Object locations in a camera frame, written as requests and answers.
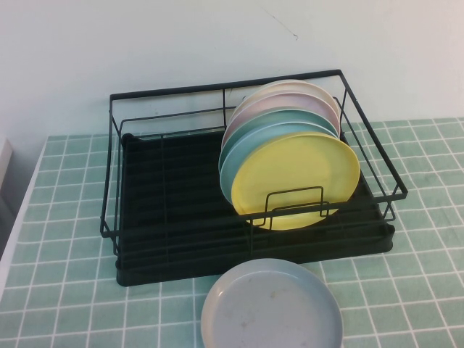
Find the white wall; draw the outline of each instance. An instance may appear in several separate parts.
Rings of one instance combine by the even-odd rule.
[[[0,133],[17,210],[47,134],[111,93],[341,68],[371,119],[464,116],[463,0],[1,0]]]

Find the green tile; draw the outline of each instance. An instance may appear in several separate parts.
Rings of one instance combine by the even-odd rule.
[[[0,313],[0,339],[17,337],[22,313]]]
[[[87,165],[87,154],[72,154],[63,157],[62,169],[85,168]]]
[[[181,279],[179,281],[166,281],[162,284],[161,296],[188,295],[193,293],[193,283],[191,279]]]
[[[124,304],[96,304],[92,312],[92,330],[122,328]]]
[[[163,326],[160,332],[160,346],[169,348],[190,347],[194,341],[194,325],[180,324]]]
[[[116,276],[116,257],[106,257],[100,260],[99,279],[114,279]]]
[[[405,225],[406,231],[433,227],[432,222],[428,218],[427,212],[423,210],[401,212],[399,216]]]
[[[362,290],[368,305],[387,305],[398,303],[399,299],[394,289],[393,281],[363,281]]]
[[[125,301],[127,288],[116,283],[115,279],[96,283],[95,302]]]
[[[400,306],[371,308],[370,314],[379,333],[409,329]]]
[[[441,249],[443,247],[435,230],[411,231],[407,232],[407,234],[411,243],[413,243],[414,250],[417,252]]]
[[[36,187],[55,186],[58,178],[58,170],[54,172],[39,172],[36,179]]]
[[[60,308],[58,314],[57,333],[87,331],[90,321],[90,306],[76,308]]]
[[[462,250],[450,250],[449,255],[457,270],[464,270],[464,253]]]
[[[356,265],[357,274],[361,280],[374,278],[388,278],[389,271],[382,256],[357,257],[353,261]]]
[[[107,174],[106,167],[92,167],[87,169],[86,183],[101,183],[104,182]]]
[[[44,170],[58,170],[61,165],[61,156],[56,157],[42,157],[41,165],[39,167],[39,171]]]
[[[53,202],[78,201],[82,185],[58,186],[55,191]]]
[[[328,288],[340,308],[361,307],[364,305],[363,293],[359,283],[329,284]]]
[[[422,188],[419,191],[422,202],[427,208],[450,206],[451,201],[444,188]]]
[[[103,201],[82,201],[79,207],[79,218],[93,218],[102,214]]]
[[[159,303],[157,299],[129,302],[126,326],[145,326],[158,324]]]
[[[418,254],[420,264],[425,273],[451,272],[452,264],[446,252],[421,252]]]
[[[90,149],[90,139],[73,139],[67,141],[66,154],[83,154]]]
[[[85,305],[91,303],[94,295],[95,283],[66,283],[60,305]]]
[[[49,141],[45,145],[44,156],[56,156],[65,152],[66,141]]]
[[[438,228],[461,225],[461,219],[454,208],[441,208],[428,211],[434,225]]]
[[[194,319],[192,297],[162,299],[161,323],[180,323]]]
[[[38,264],[33,284],[60,283],[65,275],[65,267],[66,262]]]
[[[373,333],[367,310],[342,310],[341,316],[343,318],[345,336],[368,335]]]
[[[378,339],[382,348],[415,348],[414,338],[410,333],[380,336]]]
[[[115,272],[115,263],[112,263],[113,273]],[[152,299],[160,294],[160,284],[146,284],[131,286],[129,288],[129,299]]]
[[[95,279],[98,260],[71,260],[67,266],[66,281]]]
[[[132,328],[125,331],[124,347],[154,347],[155,342],[158,342],[158,328]]]
[[[405,310],[409,322],[415,330],[443,326],[443,320],[440,317],[436,303],[405,304]]]
[[[446,142],[452,153],[464,152],[464,140],[461,139],[446,139]]]
[[[70,259],[98,257],[100,254],[100,238],[75,239],[71,246]]]
[[[438,230],[447,248],[464,247],[464,227],[449,227]]]
[[[39,262],[67,260],[71,241],[47,241],[42,243]]]
[[[445,330],[415,332],[419,348],[453,348],[450,336]]]
[[[395,144],[395,147],[401,157],[425,156],[421,149],[421,145],[418,142],[398,143]]]
[[[24,215],[25,222],[46,221],[50,205],[30,205]]]
[[[431,172],[434,170],[426,157],[404,158],[403,163],[409,173]]]
[[[443,140],[422,141],[420,144],[427,155],[449,154],[450,152]]]
[[[39,246],[39,243],[16,244],[12,264],[35,262],[37,260]]]
[[[394,143],[397,143],[399,141],[416,141],[417,140],[411,128],[392,128],[392,129],[388,129],[388,131]]]
[[[375,337],[355,337],[343,340],[344,348],[378,348]]]
[[[456,274],[431,275],[428,282],[437,299],[464,297],[464,287]]]
[[[84,169],[69,169],[60,172],[58,185],[75,185],[84,180]]]
[[[18,241],[40,241],[44,233],[45,223],[23,223]]]
[[[100,219],[98,217],[78,220],[76,222],[74,232],[75,238],[95,236],[100,236]]]
[[[450,332],[456,343],[464,342],[464,328],[452,328]]]
[[[414,132],[419,140],[440,139],[442,137],[435,125],[414,127]]]
[[[53,333],[57,310],[35,310],[24,314],[21,336],[50,335]]]
[[[419,173],[411,174],[413,183],[418,188],[443,186],[439,176],[436,173]]]
[[[104,183],[86,183],[82,192],[82,199],[101,199],[104,193]]]
[[[122,331],[91,332],[87,347],[88,348],[115,348],[115,347],[120,347],[122,340],[123,340]]]
[[[15,266],[9,268],[7,287],[29,285],[34,272],[34,265]]]
[[[91,152],[108,152],[108,137],[93,138]]]
[[[30,289],[28,309],[56,307],[61,294],[61,285],[33,286]]]
[[[399,278],[394,282],[403,302],[433,299],[425,277]]]
[[[55,336],[53,348],[73,348],[85,347],[87,343],[87,333],[76,335]]]
[[[391,249],[391,253],[411,251],[411,245],[409,240],[407,239],[406,233],[396,232],[393,235],[393,249]]]
[[[411,126],[415,126],[415,125],[433,125],[434,124],[434,121],[433,120],[410,120],[409,123],[411,124]]]
[[[202,310],[204,301],[206,300],[206,295],[199,295],[195,296],[195,320],[202,319]]]
[[[398,210],[405,210],[405,209],[422,209],[422,201],[421,197],[419,196],[418,190],[411,190],[407,193],[406,199],[402,199],[401,201],[396,201],[395,207]]]
[[[322,261],[327,282],[355,281],[356,272],[351,260]]]
[[[455,326],[464,324],[464,299],[440,301],[439,306],[447,325]]]
[[[455,158],[451,154],[433,156],[429,157],[429,159],[437,172],[440,170],[459,169],[459,164],[456,163]]]
[[[394,277],[401,276],[418,276],[421,272],[421,267],[413,254],[401,255],[386,255],[391,275]]]
[[[108,161],[108,153],[106,152],[97,152],[94,154],[90,154],[88,158],[88,166],[89,167],[101,167],[107,165]]]
[[[444,138],[464,137],[464,130],[456,124],[442,124],[437,127]]]
[[[29,202],[31,204],[51,203],[52,196],[53,187],[38,187],[33,189]]]
[[[74,219],[78,211],[78,203],[53,203],[50,208],[49,220]]]
[[[51,221],[46,224],[44,241],[70,239],[73,236],[74,221]]]
[[[0,312],[22,310],[26,304],[29,289],[5,289],[0,301]]]
[[[34,337],[32,339],[20,339],[17,348],[49,348],[51,337]]]

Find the light blue plate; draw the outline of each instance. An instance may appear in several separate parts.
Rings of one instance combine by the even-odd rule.
[[[224,147],[219,156],[219,171],[221,171],[221,167],[225,161],[225,158],[228,156],[229,151],[233,148],[233,146],[239,141],[239,139],[254,129],[257,129],[260,126],[264,125],[272,125],[275,123],[282,123],[282,122],[305,122],[305,123],[312,123],[314,125],[318,125],[322,128],[325,128],[325,134],[330,136],[334,136],[338,138],[336,135],[336,129],[330,121],[325,119],[323,116],[315,114],[314,112],[309,112],[306,110],[289,108],[289,107],[276,107],[274,109],[269,109],[265,112],[262,112],[256,116],[254,116],[251,120],[242,124],[239,128],[232,133],[229,139],[227,139]]]
[[[224,197],[232,203],[233,180],[245,159],[255,149],[276,137],[297,132],[320,132],[328,136],[334,136],[325,128],[312,123],[282,121],[277,123],[275,121],[272,125],[261,125],[241,138],[224,159],[220,169],[220,187],[223,190]]]

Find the dish rack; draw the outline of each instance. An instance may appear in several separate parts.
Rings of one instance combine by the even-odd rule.
[[[298,190],[318,190],[318,202],[238,215],[219,184],[218,157],[226,119],[241,101],[240,93],[246,96],[254,86],[281,79],[338,83],[341,97],[334,98],[341,110],[341,140],[357,152],[360,180],[348,202],[326,202],[323,187],[307,187]],[[184,110],[119,122],[113,115],[116,104],[122,102],[127,109],[134,101],[142,103],[141,113],[154,113],[157,108],[146,103],[156,106],[163,98],[166,105]],[[350,121],[348,110],[361,122]],[[211,120],[217,124],[204,127],[211,125]],[[167,121],[187,129],[160,130],[159,125],[166,128]],[[285,192],[270,192],[268,199]],[[394,226],[388,223],[395,219],[392,202],[406,196],[404,183],[341,70],[112,94],[109,98],[100,233],[112,240],[116,279],[122,286],[220,274],[263,257],[302,263],[388,252],[394,234]],[[332,209],[338,211],[296,230],[269,231],[251,223],[303,212],[326,216]]]

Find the countertop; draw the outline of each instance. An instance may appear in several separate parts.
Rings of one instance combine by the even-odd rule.
[[[373,123],[410,189],[394,204],[393,250],[304,265],[339,303],[344,348],[464,347],[463,123]],[[99,235],[106,158],[106,136],[46,142],[0,262],[0,347],[203,347],[218,276],[116,283]]]

